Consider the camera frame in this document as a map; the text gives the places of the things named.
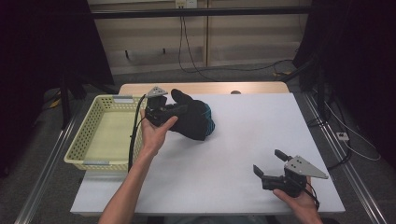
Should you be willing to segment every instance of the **metal rail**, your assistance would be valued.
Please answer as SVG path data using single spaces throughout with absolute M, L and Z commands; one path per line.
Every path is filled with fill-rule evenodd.
M 47 189 L 47 185 L 50 182 L 52 173 L 55 170 L 56 163 L 61 157 L 62 151 L 65 147 L 65 143 L 67 142 L 67 139 L 75 128 L 76 117 L 81 110 L 82 105 L 82 101 L 78 102 L 76 115 L 72 117 L 66 128 L 61 130 L 58 140 L 56 141 L 55 146 L 52 148 L 49 158 L 47 159 L 47 162 L 43 170 L 41 171 L 40 176 L 35 182 L 33 190 L 31 191 L 29 197 L 23 205 L 23 208 L 20 211 L 15 221 L 15 224 L 30 223 L 32 221 L 35 215 L 35 211 L 37 210 L 37 207 Z
M 101 19 L 129 19 L 129 18 L 158 18 L 158 17 L 199 17 L 199 16 L 241 16 L 241 15 L 286 15 L 307 14 L 312 11 L 326 11 L 334 6 L 320 7 L 227 7 L 227 8 L 172 8 L 153 10 L 125 10 L 125 11 L 94 11 L 91 13 L 59 12 L 45 13 L 42 16 L 92 18 Z
M 304 98 L 306 102 L 308 103 L 309 108 L 311 109 L 312 114 L 314 115 L 315 118 L 320 118 L 319 112 L 316 110 L 316 102 L 313 99 L 312 96 L 308 96 L 307 93 L 304 94 Z M 343 159 L 346 155 L 345 151 L 343 150 L 343 147 L 339 143 L 338 140 L 336 140 L 336 135 L 332 131 L 332 128 L 330 127 L 329 124 L 324 124 L 320 125 L 320 128 L 326 137 L 327 141 L 329 142 L 329 146 L 331 147 L 335 157 L 340 161 Z M 378 204 L 376 203 L 372 193 L 370 190 L 367 189 L 366 185 L 364 182 L 361 180 L 361 177 L 359 176 L 358 172 L 355 170 L 355 167 L 352 165 L 352 163 L 349 161 L 345 164 L 343 164 L 343 170 L 346 174 L 346 177 L 348 178 L 352 188 L 355 190 L 358 198 L 361 201 L 361 205 L 364 207 L 364 209 L 367 212 L 367 215 L 369 218 L 372 220 L 373 223 L 378 223 L 378 224 L 386 224 L 388 223 L 385 220 L 385 217 L 382 215 Z

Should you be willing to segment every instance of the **white table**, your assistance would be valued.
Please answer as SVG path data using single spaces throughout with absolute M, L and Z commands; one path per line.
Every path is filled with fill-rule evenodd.
M 135 210 L 137 214 L 290 213 L 272 191 L 262 189 L 261 180 L 253 173 L 256 164 L 267 175 L 284 174 L 284 162 L 274 155 L 275 149 L 291 156 L 300 155 L 328 175 L 291 93 L 194 94 L 192 97 L 211 106 L 216 130 L 204 142 L 179 133 L 167 134 L 149 169 Z M 126 173 L 86 172 L 71 212 L 100 215 L 125 176 Z M 321 202 L 319 212 L 345 211 L 330 179 L 313 178 L 312 185 Z

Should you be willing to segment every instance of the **black curtain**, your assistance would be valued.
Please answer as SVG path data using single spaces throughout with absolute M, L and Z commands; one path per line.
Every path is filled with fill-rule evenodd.
M 337 13 L 325 19 L 309 18 L 313 21 L 307 23 L 305 42 L 294 62 L 299 66 L 312 52 L 320 52 L 320 65 L 336 95 L 363 134 L 373 141 L 383 158 L 396 167 L 396 6 L 390 0 L 355 0 L 337 6 L 338 12 L 347 12 L 344 20 L 337 20 L 342 16 Z M 335 33 L 326 30 L 331 26 L 323 25 L 333 21 L 338 21 Z M 323 32 L 336 35 L 324 41 Z
M 114 84 L 94 21 L 67 16 L 76 12 L 90 12 L 86 0 L 0 2 L 0 172 L 23 147 L 44 92 L 60 87 L 61 75 L 74 85 L 78 76 Z

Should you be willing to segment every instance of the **power strip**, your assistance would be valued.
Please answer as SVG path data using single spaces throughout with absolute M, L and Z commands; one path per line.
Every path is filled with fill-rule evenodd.
M 186 0 L 186 8 L 198 8 L 197 0 Z
M 176 4 L 176 8 L 187 8 L 186 0 L 176 0 L 175 4 Z
M 336 133 L 336 135 L 340 141 L 349 141 L 349 137 L 346 133 Z

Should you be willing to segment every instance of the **finger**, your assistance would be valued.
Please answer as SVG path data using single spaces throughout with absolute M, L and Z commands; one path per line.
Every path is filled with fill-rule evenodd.
M 280 200 L 288 204 L 290 207 L 292 207 L 295 203 L 294 199 L 291 198 L 287 193 L 285 193 L 281 189 L 274 189 L 273 193 L 275 194 L 276 197 L 278 197 Z
M 192 98 L 188 94 L 177 89 L 172 89 L 171 95 L 175 102 L 181 105 L 186 105 L 188 102 L 192 101 Z
M 174 124 L 176 123 L 176 121 L 178 120 L 178 117 L 173 116 L 172 118 L 170 118 L 169 120 L 167 120 L 163 126 L 161 126 L 162 129 L 165 129 L 166 131 L 168 131 L 170 128 L 172 128 L 172 126 L 174 126 Z

